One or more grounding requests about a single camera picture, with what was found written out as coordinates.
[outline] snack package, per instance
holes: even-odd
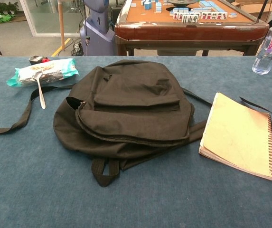
[[[75,68],[75,59],[59,59],[21,69],[16,68],[15,76],[6,83],[9,86],[36,85],[37,82],[33,77],[41,72],[43,73],[40,78],[41,84],[55,82],[79,74],[78,70]]]

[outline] plastic bottle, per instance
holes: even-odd
[[[253,64],[253,72],[264,75],[269,73],[272,66],[272,28],[269,29],[257,58]]]

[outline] notebook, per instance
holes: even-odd
[[[199,153],[272,181],[270,115],[216,93]]]

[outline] backpack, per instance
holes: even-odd
[[[65,148],[92,157],[92,173],[105,187],[120,169],[202,137],[206,121],[189,126],[194,106],[188,92],[160,63],[122,60],[97,66],[57,109],[54,131]],[[106,163],[109,174],[103,173]]]

